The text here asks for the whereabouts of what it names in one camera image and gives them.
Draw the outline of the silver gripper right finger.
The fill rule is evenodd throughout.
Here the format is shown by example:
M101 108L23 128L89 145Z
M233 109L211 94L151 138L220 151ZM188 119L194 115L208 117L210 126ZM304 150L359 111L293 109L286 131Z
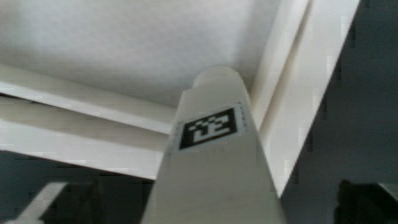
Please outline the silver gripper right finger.
M398 201L377 183L339 182L334 224L398 224Z

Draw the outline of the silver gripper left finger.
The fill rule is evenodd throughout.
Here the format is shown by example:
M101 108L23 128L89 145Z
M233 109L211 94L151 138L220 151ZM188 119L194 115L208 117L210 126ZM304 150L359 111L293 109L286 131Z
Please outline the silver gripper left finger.
M50 182L2 224L107 224L99 182Z

